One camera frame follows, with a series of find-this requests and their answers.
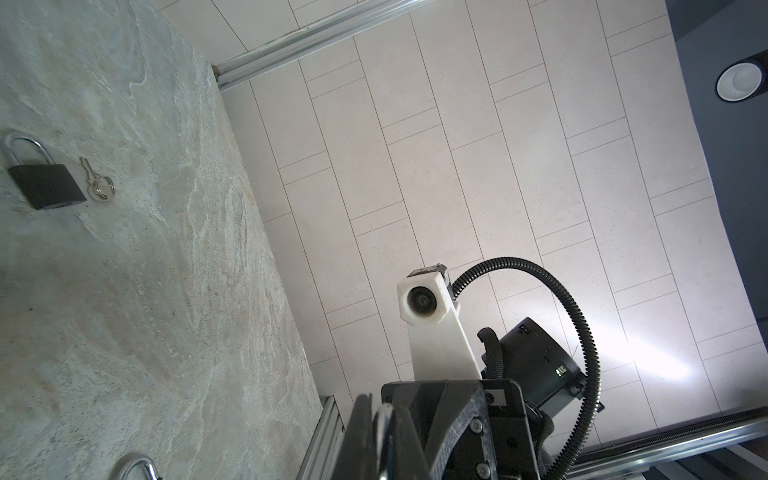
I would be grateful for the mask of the black padlock with key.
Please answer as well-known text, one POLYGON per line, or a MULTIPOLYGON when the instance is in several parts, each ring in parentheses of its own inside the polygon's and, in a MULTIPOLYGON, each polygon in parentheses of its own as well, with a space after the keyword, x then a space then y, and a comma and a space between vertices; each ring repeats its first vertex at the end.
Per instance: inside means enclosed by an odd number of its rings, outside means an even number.
POLYGON ((57 163, 48 149, 33 136, 21 132, 8 133, 4 139, 4 149, 13 163, 8 168, 8 172, 34 209, 57 209, 86 201, 83 192, 66 166, 57 163), (45 163, 24 163, 14 148, 17 141, 34 145, 43 156, 45 163))

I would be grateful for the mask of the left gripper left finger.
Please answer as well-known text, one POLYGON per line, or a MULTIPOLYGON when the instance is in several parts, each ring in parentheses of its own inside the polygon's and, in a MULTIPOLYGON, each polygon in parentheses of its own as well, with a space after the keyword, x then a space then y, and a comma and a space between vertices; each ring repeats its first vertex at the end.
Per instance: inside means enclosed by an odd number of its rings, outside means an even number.
POLYGON ((331 478, 378 478, 371 394, 359 395, 355 400, 331 478))

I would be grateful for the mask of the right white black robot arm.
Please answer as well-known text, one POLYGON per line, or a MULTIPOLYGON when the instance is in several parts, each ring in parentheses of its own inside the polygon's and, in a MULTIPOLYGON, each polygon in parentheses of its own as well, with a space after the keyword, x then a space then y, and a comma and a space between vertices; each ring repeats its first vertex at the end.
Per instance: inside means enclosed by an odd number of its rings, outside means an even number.
POLYGON ((442 264, 417 269, 398 287, 414 377, 382 389, 375 421, 378 469, 391 479, 562 479, 600 410, 600 362, 581 309, 540 265, 497 257, 451 280, 442 264), (533 319, 504 335, 489 327, 475 356, 460 321, 460 294, 498 270, 540 281, 576 328, 584 360, 533 319))

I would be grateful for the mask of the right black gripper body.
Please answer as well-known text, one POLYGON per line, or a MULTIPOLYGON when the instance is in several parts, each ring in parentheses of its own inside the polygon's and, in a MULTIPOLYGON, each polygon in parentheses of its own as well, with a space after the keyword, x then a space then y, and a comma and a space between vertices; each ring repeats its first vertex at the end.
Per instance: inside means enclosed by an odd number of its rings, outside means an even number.
POLYGON ((382 401, 406 409, 429 479, 539 479, 520 386, 506 380, 389 383, 382 401))

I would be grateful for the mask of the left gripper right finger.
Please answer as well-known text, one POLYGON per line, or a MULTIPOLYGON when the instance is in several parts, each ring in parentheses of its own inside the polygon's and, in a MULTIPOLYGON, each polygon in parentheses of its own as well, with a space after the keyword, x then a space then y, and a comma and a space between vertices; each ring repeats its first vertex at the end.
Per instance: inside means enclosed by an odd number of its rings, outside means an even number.
POLYGON ((429 467, 409 412, 383 405, 383 478, 429 479, 429 467))

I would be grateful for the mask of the small blue padlock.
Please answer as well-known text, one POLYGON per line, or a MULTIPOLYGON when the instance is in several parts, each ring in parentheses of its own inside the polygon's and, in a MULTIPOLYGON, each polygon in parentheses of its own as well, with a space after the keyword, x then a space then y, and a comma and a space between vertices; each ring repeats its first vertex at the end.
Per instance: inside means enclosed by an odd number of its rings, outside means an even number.
POLYGON ((379 480, 391 478, 390 450, 392 444, 391 424, 394 417, 394 407, 390 403, 382 403, 373 419, 373 433, 376 451, 376 477, 379 480))

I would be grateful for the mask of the silver key of black padlock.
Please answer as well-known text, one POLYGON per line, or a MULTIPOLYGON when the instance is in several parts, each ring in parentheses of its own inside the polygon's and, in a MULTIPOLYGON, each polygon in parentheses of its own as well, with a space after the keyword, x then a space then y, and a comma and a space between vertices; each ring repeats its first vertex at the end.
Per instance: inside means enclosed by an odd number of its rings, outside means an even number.
POLYGON ((111 202, 116 195, 116 187, 113 180, 108 176, 97 175, 87 158, 80 157, 79 161, 86 172, 89 196, 97 202, 111 202))

